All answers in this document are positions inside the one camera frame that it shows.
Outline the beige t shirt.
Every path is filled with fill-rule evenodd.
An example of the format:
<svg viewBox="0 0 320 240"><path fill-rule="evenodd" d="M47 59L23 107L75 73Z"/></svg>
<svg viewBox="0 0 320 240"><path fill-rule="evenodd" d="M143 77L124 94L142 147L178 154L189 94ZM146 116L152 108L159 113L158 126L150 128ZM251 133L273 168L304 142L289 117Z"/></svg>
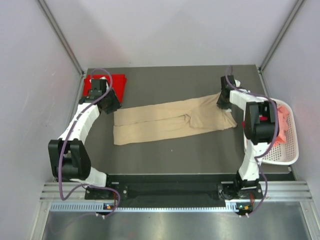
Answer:
<svg viewBox="0 0 320 240"><path fill-rule="evenodd" d="M232 114L217 106L219 94L117 110L113 143L123 146L189 137L237 126Z"/></svg>

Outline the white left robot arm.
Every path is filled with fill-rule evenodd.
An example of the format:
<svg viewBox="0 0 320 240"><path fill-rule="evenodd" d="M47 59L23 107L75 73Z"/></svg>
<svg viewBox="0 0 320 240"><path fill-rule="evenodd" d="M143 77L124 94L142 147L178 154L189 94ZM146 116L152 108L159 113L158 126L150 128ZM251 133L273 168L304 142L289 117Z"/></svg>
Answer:
<svg viewBox="0 0 320 240"><path fill-rule="evenodd" d="M114 187L107 182L107 174L92 167L85 141L102 112L110 114L121 108L126 83L123 74L94 75L84 80L74 117L60 137L48 143L50 166L55 178L94 185L97 194L105 199L113 194Z"/></svg>

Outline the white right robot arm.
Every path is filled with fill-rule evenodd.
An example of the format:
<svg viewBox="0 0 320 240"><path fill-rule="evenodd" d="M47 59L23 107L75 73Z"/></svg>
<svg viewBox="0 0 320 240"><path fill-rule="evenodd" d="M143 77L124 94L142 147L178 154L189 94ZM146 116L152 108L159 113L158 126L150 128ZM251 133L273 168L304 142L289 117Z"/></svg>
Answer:
<svg viewBox="0 0 320 240"><path fill-rule="evenodd" d="M278 108L274 100L237 87L233 75L222 76L220 83L217 106L222 110L236 106L243 111L247 147L236 173L233 192L237 197L245 198L258 187L262 158L271 150L279 134Z"/></svg>

